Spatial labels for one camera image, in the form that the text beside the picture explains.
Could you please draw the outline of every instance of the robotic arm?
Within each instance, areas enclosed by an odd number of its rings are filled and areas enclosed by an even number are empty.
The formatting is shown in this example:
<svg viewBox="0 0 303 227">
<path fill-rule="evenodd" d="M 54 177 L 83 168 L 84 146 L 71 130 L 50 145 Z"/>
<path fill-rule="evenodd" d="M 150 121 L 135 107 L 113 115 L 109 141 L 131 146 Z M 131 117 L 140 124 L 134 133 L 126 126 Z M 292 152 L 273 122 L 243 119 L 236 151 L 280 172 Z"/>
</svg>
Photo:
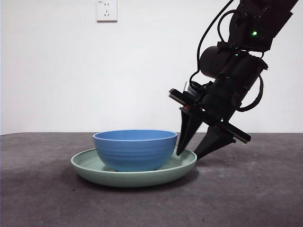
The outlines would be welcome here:
<svg viewBox="0 0 303 227">
<path fill-rule="evenodd" d="M 298 0 L 240 0 L 235 10 L 221 14 L 233 2 L 230 0 L 212 21 L 204 33 L 197 51 L 197 71 L 185 84 L 181 93 L 176 89 L 169 91 L 169 97 L 183 105 L 181 135 L 177 149 L 179 155 L 187 146 L 197 129 L 204 122 L 209 125 L 207 134 L 195 150 L 198 158 L 235 143 L 237 138 L 248 143 L 250 135 L 229 123 L 235 111 L 244 112 L 254 108 L 263 95 L 261 72 L 267 70 L 262 60 L 264 52 L 270 50 L 275 36 L 279 33 L 292 13 L 290 10 Z M 220 32 L 222 20 L 233 14 L 230 22 L 230 36 L 225 41 Z M 211 26 L 218 22 L 218 34 L 221 39 L 217 46 L 207 48 L 200 56 L 202 42 Z M 262 53 L 253 56 L 249 51 Z M 202 72 L 214 82 L 200 85 L 192 78 Z M 247 95 L 257 79 L 260 79 L 260 91 L 253 103 L 241 107 L 241 101 Z"/>
</svg>

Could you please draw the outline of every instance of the plate rim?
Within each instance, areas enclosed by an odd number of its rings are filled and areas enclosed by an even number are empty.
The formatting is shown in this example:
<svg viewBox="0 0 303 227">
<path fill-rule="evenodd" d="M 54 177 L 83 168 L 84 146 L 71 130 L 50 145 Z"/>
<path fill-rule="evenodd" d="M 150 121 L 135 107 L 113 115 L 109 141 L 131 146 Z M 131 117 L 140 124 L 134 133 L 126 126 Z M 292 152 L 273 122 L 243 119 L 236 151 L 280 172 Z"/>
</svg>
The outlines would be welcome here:
<svg viewBox="0 0 303 227">
<path fill-rule="evenodd" d="M 135 171 L 135 172 L 119 172 L 119 171 L 104 171 L 104 170 L 95 170 L 95 169 L 90 169 L 90 168 L 85 168 L 85 167 L 82 167 L 78 164 L 76 164 L 74 162 L 74 158 L 78 155 L 81 155 L 82 153 L 86 153 L 86 152 L 89 152 L 89 151 L 92 151 L 92 150 L 96 150 L 96 148 L 92 148 L 92 149 L 88 149 L 88 150 L 84 150 L 84 151 L 81 151 L 75 155 L 73 155 L 71 157 L 71 164 L 76 167 L 76 168 L 80 168 L 82 170 L 86 170 L 86 171 L 91 171 L 91 172 L 95 172 L 95 173 L 102 173 L 102 174 L 118 174 L 118 175 L 124 175 L 124 174 L 147 174 L 147 173 L 161 173 L 161 172 L 167 172 L 167 171 L 172 171 L 172 170 L 176 170 L 176 169 L 181 169 L 181 168 L 184 168 L 184 167 L 187 167 L 187 166 L 190 166 L 192 164 L 194 164 L 196 161 L 197 161 L 197 155 L 190 151 L 190 150 L 184 150 L 184 151 L 187 151 L 189 152 L 191 155 L 194 156 L 194 160 L 192 160 L 191 162 L 187 163 L 186 165 L 181 165 L 181 166 L 176 166 L 176 167 L 172 167 L 172 168 L 168 168 L 168 169 L 158 169 L 158 170 L 150 170 L 150 171 Z"/>
</svg>

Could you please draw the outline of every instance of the bowl rim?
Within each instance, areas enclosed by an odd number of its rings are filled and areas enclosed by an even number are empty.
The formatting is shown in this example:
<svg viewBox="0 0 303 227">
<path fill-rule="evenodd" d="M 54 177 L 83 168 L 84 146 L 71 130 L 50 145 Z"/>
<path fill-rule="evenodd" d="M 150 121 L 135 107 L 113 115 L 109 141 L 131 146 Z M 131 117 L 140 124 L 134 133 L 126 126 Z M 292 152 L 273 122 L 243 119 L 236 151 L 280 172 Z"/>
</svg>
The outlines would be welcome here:
<svg viewBox="0 0 303 227">
<path fill-rule="evenodd" d="M 147 139 L 147 140 L 114 140 L 114 139 L 104 139 L 104 138 L 98 138 L 96 135 L 101 134 L 101 133 L 106 133 L 106 132 L 115 132 L 115 131 L 165 131 L 172 133 L 173 136 L 169 137 L 164 137 L 160 139 Z M 112 131 L 102 131 L 102 132 L 97 132 L 93 135 L 93 138 L 96 140 L 104 140 L 104 141 L 116 141 L 116 142 L 142 142 L 142 141 L 158 141 L 158 140 L 168 140 L 172 139 L 174 137 L 177 137 L 177 134 L 173 131 L 167 131 L 167 130 L 157 130 L 157 129 L 125 129 L 125 130 L 112 130 Z"/>
</svg>

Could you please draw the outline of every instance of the bowl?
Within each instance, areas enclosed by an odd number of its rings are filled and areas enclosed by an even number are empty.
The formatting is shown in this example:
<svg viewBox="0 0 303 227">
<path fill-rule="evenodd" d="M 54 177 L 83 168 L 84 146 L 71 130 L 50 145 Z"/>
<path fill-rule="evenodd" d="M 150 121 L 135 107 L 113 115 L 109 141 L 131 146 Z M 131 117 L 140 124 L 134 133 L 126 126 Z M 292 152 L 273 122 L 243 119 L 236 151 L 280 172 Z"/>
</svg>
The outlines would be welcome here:
<svg viewBox="0 0 303 227">
<path fill-rule="evenodd" d="M 121 172 L 150 171 L 168 162 L 177 134 L 161 130 L 119 130 L 93 135 L 97 154 L 109 168 Z"/>
</svg>

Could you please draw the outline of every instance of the white wall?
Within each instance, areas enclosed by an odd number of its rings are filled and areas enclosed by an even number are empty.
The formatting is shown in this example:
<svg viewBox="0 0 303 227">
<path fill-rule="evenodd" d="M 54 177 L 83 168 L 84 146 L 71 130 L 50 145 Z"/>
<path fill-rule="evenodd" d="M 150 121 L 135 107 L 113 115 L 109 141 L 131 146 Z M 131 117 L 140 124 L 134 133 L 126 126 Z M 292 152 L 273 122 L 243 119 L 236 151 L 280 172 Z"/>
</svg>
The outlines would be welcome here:
<svg viewBox="0 0 303 227">
<path fill-rule="evenodd" d="M 1 134 L 179 131 L 168 91 L 195 71 L 200 37 L 226 2 L 119 0 L 118 23 L 97 24 L 95 0 L 2 0 Z M 302 12 L 299 2 L 264 57 L 261 104 L 231 120 L 246 132 L 303 132 Z M 218 40 L 214 28 L 201 51 Z"/>
</svg>

